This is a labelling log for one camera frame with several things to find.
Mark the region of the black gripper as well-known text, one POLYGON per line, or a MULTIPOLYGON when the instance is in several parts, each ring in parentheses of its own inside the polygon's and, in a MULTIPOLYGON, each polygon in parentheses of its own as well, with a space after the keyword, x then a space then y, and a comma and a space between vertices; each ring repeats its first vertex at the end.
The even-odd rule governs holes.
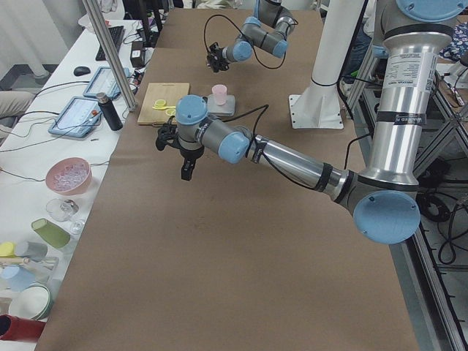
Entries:
POLYGON ((203 155, 205 150, 201 144, 186 142, 178 135, 175 124, 165 123, 158 129, 155 145, 158 151, 163 151, 166 146, 178 149, 184 158, 181 179, 185 181, 192 179, 196 161, 203 155))
POLYGON ((219 46, 218 42, 214 42, 208 47, 206 61, 212 72, 225 72, 229 69, 229 63, 223 56, 223 48, 219 46))

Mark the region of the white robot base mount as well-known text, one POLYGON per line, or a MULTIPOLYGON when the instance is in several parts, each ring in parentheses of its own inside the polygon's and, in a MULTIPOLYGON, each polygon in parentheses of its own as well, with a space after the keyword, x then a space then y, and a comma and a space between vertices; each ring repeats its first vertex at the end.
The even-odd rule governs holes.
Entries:
POLYGON ((290 118, 294 129, 341 129, 336 84, 348 48, 366 10, 367 2, 330 1, 315 58, 311 83, 300 95, 291 95, 290 118))

